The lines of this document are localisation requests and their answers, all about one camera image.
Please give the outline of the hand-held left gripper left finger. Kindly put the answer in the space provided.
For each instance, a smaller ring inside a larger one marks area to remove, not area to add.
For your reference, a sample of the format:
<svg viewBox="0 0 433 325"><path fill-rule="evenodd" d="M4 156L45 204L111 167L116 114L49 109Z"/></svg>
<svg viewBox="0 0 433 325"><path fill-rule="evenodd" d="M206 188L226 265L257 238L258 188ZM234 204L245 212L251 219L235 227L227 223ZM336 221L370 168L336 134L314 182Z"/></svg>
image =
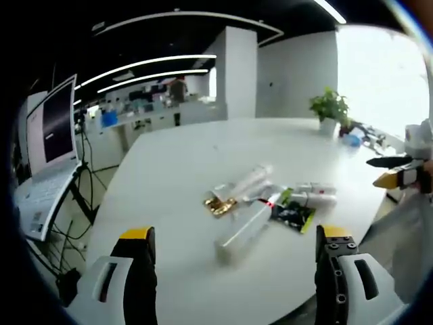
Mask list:
<svg viewBox="0 0 433 325"><path fill-rule="evenodd" d="M76 324L157 324L155 229L127 230L77 283L66 311Z"/></svg>

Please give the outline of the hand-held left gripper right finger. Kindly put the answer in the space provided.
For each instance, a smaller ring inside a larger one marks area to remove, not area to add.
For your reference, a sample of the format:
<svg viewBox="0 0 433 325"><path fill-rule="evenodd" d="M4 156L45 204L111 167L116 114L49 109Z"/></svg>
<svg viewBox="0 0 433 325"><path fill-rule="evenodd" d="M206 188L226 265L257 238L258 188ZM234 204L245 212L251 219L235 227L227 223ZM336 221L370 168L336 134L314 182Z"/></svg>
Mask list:
<svg viewBox="0 0 433 325"><path fill-rule="evenodd" d="M317 226L316 324L393 324L406 310L394 278L348 231Z"/></svg>

